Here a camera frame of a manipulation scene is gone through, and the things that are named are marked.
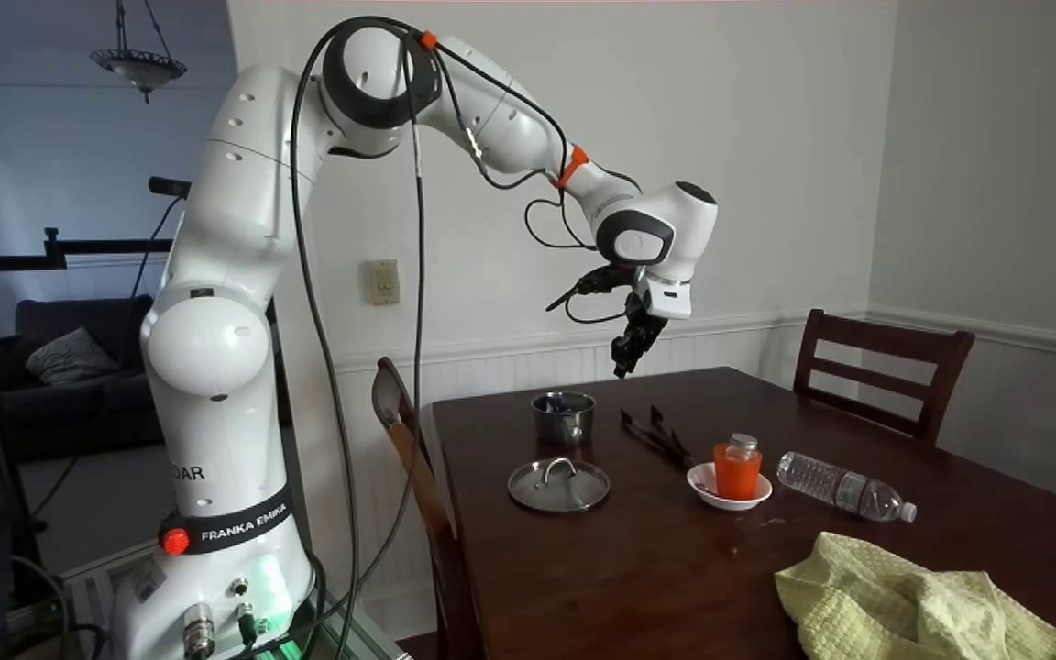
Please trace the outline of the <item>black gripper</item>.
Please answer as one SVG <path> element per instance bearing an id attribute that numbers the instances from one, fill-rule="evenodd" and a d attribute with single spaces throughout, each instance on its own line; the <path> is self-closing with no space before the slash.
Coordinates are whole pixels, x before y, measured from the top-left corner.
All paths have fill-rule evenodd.
<path id="1" fill-rule="evenodd" d="M 638 366 L 638 361 L 657 345 L 660 335 L 664 335 L 664 320 L 652 317 L 638 292 L 630 292 L 627 325 L 611 340 L 611 375 L 627 379 Z"/>

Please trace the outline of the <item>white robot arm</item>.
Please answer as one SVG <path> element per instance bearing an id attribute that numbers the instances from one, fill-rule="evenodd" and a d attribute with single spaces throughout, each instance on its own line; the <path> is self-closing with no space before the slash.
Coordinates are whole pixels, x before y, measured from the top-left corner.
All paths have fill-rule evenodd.
<path id="1" fill-rule="evenodd" d="M 141 347 L 175 509 L 144 572 L 119 592 L 119 660 L 242 660 L 290 643 L 324 575 L 295 515 L 276 335 L 285 273 L 309 265 L 309 196 L 333 154 L 385 157 L 412 129 L 456 141 L 482 177 L 555 185 L 606 256 L 583 283 L 627 292 L 611 363 L 635 372 L 688 313 L 719 202 L 687 179 L 638 188 L 571 143 L 498 61 L 385 15 L 329 26 L 290 75 L 232 83 L 191 185 Z"/>

